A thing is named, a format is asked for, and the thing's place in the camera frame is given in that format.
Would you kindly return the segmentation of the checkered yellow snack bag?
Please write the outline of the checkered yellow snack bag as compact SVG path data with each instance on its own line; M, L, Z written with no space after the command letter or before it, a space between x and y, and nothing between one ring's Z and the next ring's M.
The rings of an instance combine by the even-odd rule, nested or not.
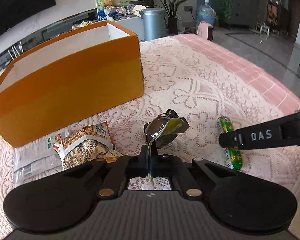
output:
M84 126L53 145L64 170L82 165L95 159L115 162L122 153L115 150L108 124Z

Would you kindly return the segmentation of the dark green foil packet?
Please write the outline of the dark green foil packet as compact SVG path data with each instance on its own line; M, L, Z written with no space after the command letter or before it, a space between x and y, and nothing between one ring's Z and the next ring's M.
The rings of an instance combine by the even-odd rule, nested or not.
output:
M175 110L168 109L165 113L159 114L151 122L143 126L145 143L147 146L147 172L148 178L153 187L153 166L157 150L171 143L178 134L184 133L190 127L184 117L179 116Z

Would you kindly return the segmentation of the white silver snack packet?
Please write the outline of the white silver snack packet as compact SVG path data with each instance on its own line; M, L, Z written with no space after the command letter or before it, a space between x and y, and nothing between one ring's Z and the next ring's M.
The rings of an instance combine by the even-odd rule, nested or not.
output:
M49 176L62 170L62 161L53 148L69 135L67 128L16 150L13 158L13 184L22 184Z

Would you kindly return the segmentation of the green wrapped snack stick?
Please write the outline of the green wrapped snack stick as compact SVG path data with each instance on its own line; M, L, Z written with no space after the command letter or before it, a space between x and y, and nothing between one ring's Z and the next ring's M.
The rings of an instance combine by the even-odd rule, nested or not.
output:
M223 148L227 167L240 170L243 166L242 156L237 146L234 127L230 118L224 115L220 116L218 118L218 128L221 132L218 141Z

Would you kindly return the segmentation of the white lace tablecloth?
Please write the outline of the white lace tablecloth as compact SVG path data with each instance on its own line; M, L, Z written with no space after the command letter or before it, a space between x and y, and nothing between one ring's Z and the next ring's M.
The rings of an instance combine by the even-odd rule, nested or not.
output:
M235 128L300 110L300 99L255 64L196 35L140 44L145 93L142 97L75 122L66 129L106 121L117 151L139 154L143 125L167 109L185 117L190 128L163 148L183 161L199 157L225 165L218 144L217 119L228 116ZM0 136L0 239L11 231L2 209L13 185L15 148ZM300 146L242 151L242 172L292 191L300 209Z

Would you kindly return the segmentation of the orange cardboard box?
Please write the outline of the orange cardboard box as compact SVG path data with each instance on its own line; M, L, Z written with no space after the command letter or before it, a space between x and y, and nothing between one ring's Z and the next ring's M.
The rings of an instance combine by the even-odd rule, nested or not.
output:
M0 77L0 135L20 147L144 93L137 36L62 56L45 46Z

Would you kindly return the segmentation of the pink small heater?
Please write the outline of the pink small heater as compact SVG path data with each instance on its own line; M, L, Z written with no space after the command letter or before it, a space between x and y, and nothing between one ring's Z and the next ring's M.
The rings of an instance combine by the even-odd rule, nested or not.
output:
M197 35L205 40L213 41L213 26L201 21L197 27Z

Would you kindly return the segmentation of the blue water jug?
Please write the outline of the blue water jug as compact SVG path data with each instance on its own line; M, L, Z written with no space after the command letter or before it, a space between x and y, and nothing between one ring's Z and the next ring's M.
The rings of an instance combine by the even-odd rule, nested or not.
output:
M209 0L204 0L204 4L197 9L197 22L205 22L214 26L216 12L209 5Z

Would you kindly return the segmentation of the grey metal trash bin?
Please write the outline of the grey metal trash bin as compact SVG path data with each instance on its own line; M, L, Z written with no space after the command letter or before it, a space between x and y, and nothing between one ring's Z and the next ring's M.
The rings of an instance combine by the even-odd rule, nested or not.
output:
M166 23L164 9L147 8L140 12L143 19L143 27L145 32L145 40L150 41L166 36Z

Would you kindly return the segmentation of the potted green plant right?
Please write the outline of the potted green plant right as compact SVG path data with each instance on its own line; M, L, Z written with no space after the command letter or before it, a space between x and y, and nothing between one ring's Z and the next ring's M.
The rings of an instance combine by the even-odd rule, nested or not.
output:
M178 33L177 11L180 5L189 0L159 0L167 16L167 28L169 34Z

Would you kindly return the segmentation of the white wifi router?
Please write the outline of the white wifi router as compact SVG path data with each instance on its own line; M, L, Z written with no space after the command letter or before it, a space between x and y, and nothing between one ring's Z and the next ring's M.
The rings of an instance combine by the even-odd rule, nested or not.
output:
M24 53L23 50L23 46L21 44L21 41L19 41L18 43L14 44L13 46L11 46L10 48L8 48L8 53L11 57L12 60L16 59L17 57L19 57L20 55L22 55Z

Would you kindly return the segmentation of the teddy bear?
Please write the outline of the teddy bear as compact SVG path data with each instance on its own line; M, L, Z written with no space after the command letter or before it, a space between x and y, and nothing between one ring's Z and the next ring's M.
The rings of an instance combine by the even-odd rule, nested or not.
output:
M110 9L119 6L121 6L121 3L117 2L116 0L103 0L104 9Z

